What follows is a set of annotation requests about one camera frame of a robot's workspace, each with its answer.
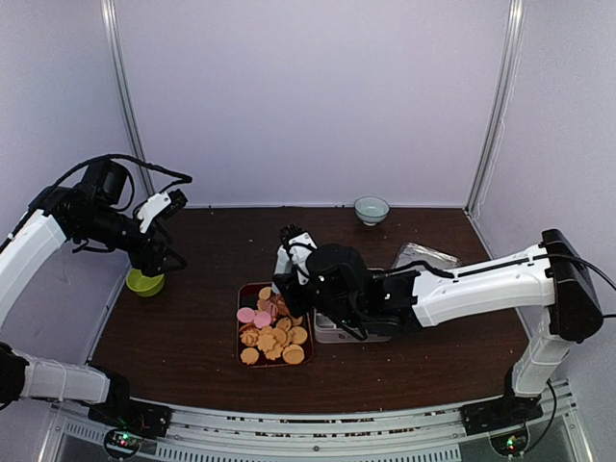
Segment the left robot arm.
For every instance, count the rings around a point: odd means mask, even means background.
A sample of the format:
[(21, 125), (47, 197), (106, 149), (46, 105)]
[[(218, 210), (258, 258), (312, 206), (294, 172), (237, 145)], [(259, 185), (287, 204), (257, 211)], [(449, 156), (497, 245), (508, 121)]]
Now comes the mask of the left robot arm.
[(135, 197), (129, 155), (86, 160), (45, 187), (1, 245), (1, 404), (81, 404), (92, 420), (162, 436), (169, 410), (132, 399), (128, 380), (89, 363), (129, 265), (146, 276), (182, 269), (163, 222), (187, 202), (188, 174)]

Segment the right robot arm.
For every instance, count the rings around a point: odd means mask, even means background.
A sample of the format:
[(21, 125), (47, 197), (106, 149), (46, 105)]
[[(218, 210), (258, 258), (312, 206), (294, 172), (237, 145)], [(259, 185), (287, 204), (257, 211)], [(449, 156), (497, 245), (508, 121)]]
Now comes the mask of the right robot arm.
[(369, 269), (355, 248), (317, 245), (293, 224), (279, 239), (272, 286), (291, 315), (316, 311), (360, 342), (501, 309), (542, 308), (525, 352), (505, 376), (502, 396), (461, 408), (469, 435), (541, 417), (540, 396), (553, 372), (605, 320), (591, 277), (596, 268), (557, 229), (518, 253), (456, 269), (425, 260)]

